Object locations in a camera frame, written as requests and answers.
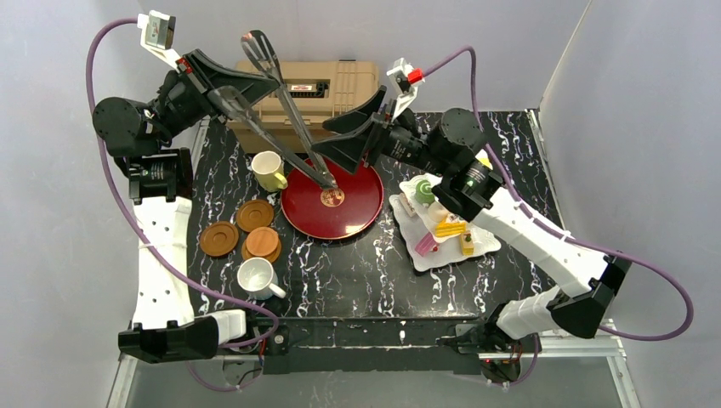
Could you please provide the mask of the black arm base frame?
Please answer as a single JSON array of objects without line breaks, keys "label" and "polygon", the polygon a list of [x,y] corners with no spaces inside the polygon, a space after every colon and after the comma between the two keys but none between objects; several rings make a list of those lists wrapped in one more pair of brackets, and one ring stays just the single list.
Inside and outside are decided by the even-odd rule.
[{"label": "black arm base frame", "polygon": [[494,383],[529,376],[542,351],[537,335],[506,338],[471,316],[283,318],[264,346],[219,352],[265,375],[321,371],[449,371]]}]

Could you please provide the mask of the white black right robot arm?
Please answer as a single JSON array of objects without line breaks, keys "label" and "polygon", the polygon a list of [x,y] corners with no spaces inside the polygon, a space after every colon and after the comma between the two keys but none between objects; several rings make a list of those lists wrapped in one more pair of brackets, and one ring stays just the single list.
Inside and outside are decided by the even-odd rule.
[{"label": "white black right robot arm", "polygon": [[539,217],[526,215],[500,174],[477,159],[487,136],[472,111],[447,110],[422,134],[411,115],[393,118],[382,110],[385,93],[380,87],[365,104],[325,121],[333,136],[314,142],[313,151],[348,173],[387,156],[440,177],[432,192],[442,206],[505,241],[554,281],[550,290],[499,306],[488,327],[512,339],[553,329],[594,337],[630,263],[549,234]]}]

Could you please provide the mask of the white three-tier cake stand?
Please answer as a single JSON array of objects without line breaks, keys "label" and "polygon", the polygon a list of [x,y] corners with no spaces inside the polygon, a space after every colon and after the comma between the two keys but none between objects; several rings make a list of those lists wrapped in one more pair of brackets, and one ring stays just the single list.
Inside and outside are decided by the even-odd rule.
[{"label": "white three-tier cake stand", "polygon": [[389,203],[406,243],[412,266],[419,272],[441,268],[501,249],[489,231],[472,225],[433,198],[440,178],[420,174],[399,183]]}]

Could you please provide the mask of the white round cake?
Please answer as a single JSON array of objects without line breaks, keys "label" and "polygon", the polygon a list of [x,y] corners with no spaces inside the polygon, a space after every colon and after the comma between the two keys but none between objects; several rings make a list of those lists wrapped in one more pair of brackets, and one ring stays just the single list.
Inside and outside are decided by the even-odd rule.
[{"label": "white round cake", "polygon": [[428,216],[434,223],[445,222],[450,212],[438,201],[431,203],[428,207]]}]

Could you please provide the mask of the yellow rectangular cake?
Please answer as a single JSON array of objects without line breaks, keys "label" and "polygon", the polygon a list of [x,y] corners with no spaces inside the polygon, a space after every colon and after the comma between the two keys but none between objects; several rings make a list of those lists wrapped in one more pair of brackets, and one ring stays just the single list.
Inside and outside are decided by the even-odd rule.
[{"label": "yellow rectangular cake", "polygon": [[475,245],[474,237],[471,231],[465,231],[458,236],[461,254],[464,257],[470,257],[474,254]]}]

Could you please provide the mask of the white triangular cake slice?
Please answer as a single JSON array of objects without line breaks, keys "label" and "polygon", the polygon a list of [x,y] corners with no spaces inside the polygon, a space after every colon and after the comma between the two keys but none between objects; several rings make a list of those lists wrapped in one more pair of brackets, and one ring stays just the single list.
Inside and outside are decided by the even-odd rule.
[{"label": "white triangular cake slice", "polygon": [[399,194],[399,201],[409,218],[413,218],[417,215],[413,205],[410,203],[410,201],[405,193]]}]

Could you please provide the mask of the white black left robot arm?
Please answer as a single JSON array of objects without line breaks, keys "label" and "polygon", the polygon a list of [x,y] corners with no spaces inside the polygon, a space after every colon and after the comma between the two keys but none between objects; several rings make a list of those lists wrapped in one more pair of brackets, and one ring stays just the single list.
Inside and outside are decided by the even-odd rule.
[{"label": "white black left robot arm", "polygon": [[133,318],[117,337],[119,349],[147,363],[209,359],[220,349],[243,348],[271,338],[280,322],[259,333],[247,312],[267,309],[232,298],[230,308],[196,316],[190,292],[222,299],[187,275],[187,229],[192,209],[190,151],[173,138],[201,119],[219,116],[224,86],[258,101],[274,89],[270,80],[224,68],[202,51],[170,59],[154,99],[122,97],[92,101],[91,116],[104,164],[115,162],[128,181],[118,205],[139,240],[139,288]]}]

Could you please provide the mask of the yellow triangular cake slice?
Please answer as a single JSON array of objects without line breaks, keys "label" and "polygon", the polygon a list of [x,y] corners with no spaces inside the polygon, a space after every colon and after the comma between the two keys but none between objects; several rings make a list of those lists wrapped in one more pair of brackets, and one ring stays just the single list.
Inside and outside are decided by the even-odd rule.
[{"label": "yellow triangular cake slice", "polygon": [[435,226],[434,235],[436,237],[447,237],[451,235],[460,235],[467,230],[467,222],[462,218],[449,215],[445,222]]}]

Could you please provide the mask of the pink rectangular cake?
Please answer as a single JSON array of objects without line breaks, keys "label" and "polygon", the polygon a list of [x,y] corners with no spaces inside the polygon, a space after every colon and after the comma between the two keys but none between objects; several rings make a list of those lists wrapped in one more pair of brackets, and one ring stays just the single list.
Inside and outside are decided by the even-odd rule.
[{"label": "pink rectangular cake", "polygon": [[434,235],[430,232],[425,234],[414,247],[415,253],[421,257],[425,257],[428,253],[438,251],[438,243]]}]

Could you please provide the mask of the black tongs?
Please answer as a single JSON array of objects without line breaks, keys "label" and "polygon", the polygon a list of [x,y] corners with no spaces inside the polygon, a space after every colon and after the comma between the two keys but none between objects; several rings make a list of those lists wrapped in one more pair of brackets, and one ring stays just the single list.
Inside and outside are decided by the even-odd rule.
[{"label": "black tongs", "polygon": [[222,86],[209,91],[207,96],[210,102],[229,119],[247,125],[299,172],[314,181],[322,189],[331,190],[337,188],[336,179],[330,172],[323,157],[312,150],[312,137],[309,129],[304,123],[300,110],[293,102],[290,92],[287,90],[287,85],[281,73],[280,62],[267,36],[261,30],[251,30],[241,37],[241,46],[253,66],[265,77],[276,82],[275,96],[287,114],[305,152],[308,153],[311,163],[306,163],[264,128],[259,116],[237,88]]}]

